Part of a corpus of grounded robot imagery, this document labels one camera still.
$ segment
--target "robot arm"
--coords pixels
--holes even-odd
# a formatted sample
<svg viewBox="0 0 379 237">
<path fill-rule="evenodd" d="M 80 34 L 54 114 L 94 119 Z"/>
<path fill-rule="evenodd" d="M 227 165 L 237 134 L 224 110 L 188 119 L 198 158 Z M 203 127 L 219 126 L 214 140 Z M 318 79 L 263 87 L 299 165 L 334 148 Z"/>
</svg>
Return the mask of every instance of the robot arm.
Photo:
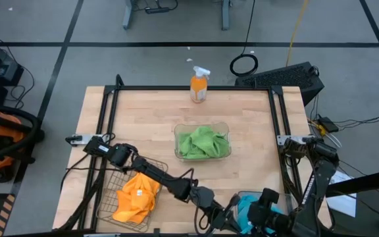
<svg viewBox="0 0 379 237">
<path fill-rule="evenodd" d="M 206 234 L 213 233 L 214 229 L 240 233 L 241 229 L 232 212 L 232 207 L 240 200 L 238 195 L 234 195 L 226 207 L 221 206 L 214 200 L 215 195 L 211 189 L 198 186 L 198 180 L 192 177 L 193 169 L 180 177 L 173 177 L 139 156 L 134 146 L 128 144 L 110 146 L 97 136 L 90 140 L 84 151 L 90 155 L 104 157 L 118 168 L 119 172 L 129 170 L 141 172 L 166 187 L 176 199 L 194 203 L 208 218 L 210 227 Z M 306 156 L 313 166 L 313 173 L 299 207 L 289 215 L 271 211 L 271 205 L 277 203 L 279 194 L 268 188 L 263 190 L 260 200 L 253 202 L 249 207 L 248 219 L 254 226 L 252 235 L 267 236 L 265 228 L 268 227 L 275 230 L 277 236 L 312 237 L 320 236 L 322 231 L 323 236 L 336 236 L 322 229 L 317 217 L 327 186 L 338 165 L 336 150 L 316 138 L 305 138 L 302 141 L 287 139 L 279 152 L 298 159 Z M 125 166 L 130 157 L 131 165 Z M 184 178 L 188 173 L 191 173 L 190 177 Z M 73 221 L 69 221 L 69 225 L 74 225 Z"/>
</svg>

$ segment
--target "orange towel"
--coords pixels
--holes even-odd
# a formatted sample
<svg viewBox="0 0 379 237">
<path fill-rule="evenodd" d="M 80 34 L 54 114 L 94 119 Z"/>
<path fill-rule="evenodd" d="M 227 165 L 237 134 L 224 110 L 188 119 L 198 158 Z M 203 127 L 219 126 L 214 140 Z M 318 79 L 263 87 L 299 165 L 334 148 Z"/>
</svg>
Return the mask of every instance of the orange towel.
<svg viewBox="0 0 379 237">
<path fill-rule="evenodd" d="M 142 173 L 137 173 L 122 190 L 116 191 L 118 209 L 112 217 L 116 221 L 140 224 L 155 208 L 155 196 L 160 184 Z"/>
</svg>

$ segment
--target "metal wire rack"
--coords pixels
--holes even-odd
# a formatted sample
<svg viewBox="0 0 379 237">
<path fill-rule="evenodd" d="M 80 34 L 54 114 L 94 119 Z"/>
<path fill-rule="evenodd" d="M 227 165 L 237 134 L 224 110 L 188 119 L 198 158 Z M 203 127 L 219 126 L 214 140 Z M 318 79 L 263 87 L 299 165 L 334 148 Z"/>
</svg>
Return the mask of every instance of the metal wire rack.
<svg viewBox="0 0 379 237">
<path fill-rule="evenodd" d="M 168 165 L 161 161 L 156 161 L 154 159 L 146 158 L 147 162 L 151 163 L 152 165 L 155 165 L 157 168 L 161 169 L 162 171 L 167 172 Z M 97 218 L 106 221 L 111 224 L 115 224 L 117 226 L 121 226 L 124 228 L 128 228 L 130 230 L 134 230 L 136 232 L 146 232 L 149 229 L 149 224 L 151 220 L 151 214 L 154 211 L 150 211 L 149 214 L 144 218 L 143 222 L 140 224 L 132 223 L 132 222 L 120 222 L 116 221 L 112 218 L 113 213 L 118 209 L 118 198 L 116 196 L 117 190 L 122 190 L 124 185 L 135 175 L 137 174 L 136 171 L 127 172 L 127 174 L 124 174 L 122 172 L 113 171 L 111 177 L 109 178 L 109 181 L 105 183 L 103 187 L 103 195 L 102 200 L 98 207 L 97 212 Z M 162 190 L 162 186 L 160 187 L 159 191 L 156 194 L 156 204 L 159 200 L 159 195 Z"/>
</svg>

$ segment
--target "table leg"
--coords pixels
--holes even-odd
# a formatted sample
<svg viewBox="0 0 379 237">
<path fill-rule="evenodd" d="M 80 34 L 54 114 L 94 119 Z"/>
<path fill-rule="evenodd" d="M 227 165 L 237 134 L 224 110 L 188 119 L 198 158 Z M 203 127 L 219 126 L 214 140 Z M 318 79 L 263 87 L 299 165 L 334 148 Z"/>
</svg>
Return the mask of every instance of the table leg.
<svg viewBox="0 0 379 237">
<path fill-rule="evenodd" d="M 130 24 L 131 20 L 131 14 L 132 14 L 132 0 L 125 0 L 125 13 L 124 13 L 124 20 L 122 21 L 122 27 L 124 27 L 125 30 L 128 29 L 128 25 Z"/>
<path fill-rule="evenodd" d="M 222 3 L 222 30 L 229 30 L 229 2 L 230 0 L 223 0 Z"/>
</svg>

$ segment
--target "green cloth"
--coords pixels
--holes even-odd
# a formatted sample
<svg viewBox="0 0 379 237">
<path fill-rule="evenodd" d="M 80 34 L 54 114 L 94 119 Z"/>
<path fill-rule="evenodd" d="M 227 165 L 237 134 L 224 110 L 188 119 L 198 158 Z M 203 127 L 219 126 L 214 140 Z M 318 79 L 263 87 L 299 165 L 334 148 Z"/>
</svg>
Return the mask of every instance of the green cloth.
<svg viewBox="0 0 379 237">
<path fill-rule="evenodd" d="M 213 132 L 208 126 L 200 126 L 193 133 L 181 133 L 179 150 L 184 159 L 218 158 L 229 154 L 229 142 L 224 135 Z"/>
</svg>

